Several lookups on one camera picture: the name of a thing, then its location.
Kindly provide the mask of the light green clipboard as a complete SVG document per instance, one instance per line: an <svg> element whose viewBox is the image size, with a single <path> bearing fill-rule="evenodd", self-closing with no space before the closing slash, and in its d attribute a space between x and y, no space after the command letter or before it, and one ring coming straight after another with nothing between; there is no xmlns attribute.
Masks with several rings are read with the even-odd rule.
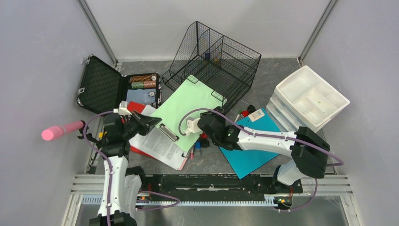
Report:
<svg viewBox="0 0 399 226"><path fill-rule="evenodd" d="M171 132L178 136L175 144L187 152L197 141L199 133L183 136L180 131L187 129L186 118L199 118L204 111L196 111L189 115L188 112L199 109L215 109L226 103L224 96L208 87L193 75L178 87L178 89L150 116L161 118L156 125L159 128L164 124Z"/></svg>

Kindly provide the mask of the black wire mesh organizer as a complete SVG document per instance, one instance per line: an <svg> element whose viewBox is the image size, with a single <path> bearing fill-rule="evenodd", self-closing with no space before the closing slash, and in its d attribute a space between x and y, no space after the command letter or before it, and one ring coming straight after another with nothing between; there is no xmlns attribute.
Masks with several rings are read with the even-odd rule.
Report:
<svg viewBox="0 0 399 226"><path fill-rule="evenodd" d="M230 111L250 90L261 54L195 21L186 30L163 83L175 91L190 75L223 97Z"/></svg>

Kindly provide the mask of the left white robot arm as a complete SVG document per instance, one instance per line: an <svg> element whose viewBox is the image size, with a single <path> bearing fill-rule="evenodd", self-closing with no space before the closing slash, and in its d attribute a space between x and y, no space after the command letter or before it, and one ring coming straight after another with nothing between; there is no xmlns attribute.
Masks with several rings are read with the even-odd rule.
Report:
<svg viewBox="0 0 399 226"><path fill-rule="evenodd" d="M97 217L89 220L90 226L135 226L134 218L138 192L148 186L141 167L128 170L130 144L123 137L125 122L113 111L102 114L104 132L98 153L104 160L104 189Z"/></svg>

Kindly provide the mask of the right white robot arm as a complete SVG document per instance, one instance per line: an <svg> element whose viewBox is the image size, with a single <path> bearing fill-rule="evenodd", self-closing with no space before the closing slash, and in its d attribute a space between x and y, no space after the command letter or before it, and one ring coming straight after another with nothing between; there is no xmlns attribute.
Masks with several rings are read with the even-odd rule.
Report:
<svg viewBox="0 0 399 226"><path fill-rule="evenodd" d="M277 168L272 187L277 192L286 191L296 180L303 177L323 178L329 156L328 144L307 127L297 131L270 130L271 119L263 110L257 110L238 123L222 113L202 109L197 118L187 117L187 129L178 131L180 141L187 141L182 149L179 140L171 140L158 128L146 136L136 135L129 140L131 150L139 150L175 170L181 170L188 153L205 133L223 153L238 178L244 178L254 170L284 155L290 158Z"/></svg>

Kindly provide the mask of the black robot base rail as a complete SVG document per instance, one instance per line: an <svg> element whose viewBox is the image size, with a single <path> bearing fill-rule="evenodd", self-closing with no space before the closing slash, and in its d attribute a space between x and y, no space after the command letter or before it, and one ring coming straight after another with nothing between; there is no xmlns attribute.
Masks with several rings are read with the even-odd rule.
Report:
<svg viewBox="0 0 399 226"><path fill-rule="evenodd" d="M287 186L274 182L272 177L250 174L239 179L233 174L176 174L147 175L140 191L160 193L150 195L150 201L170 201L174 197L182 202L262 201L265 195L301 194L300 180Z"/></svg>

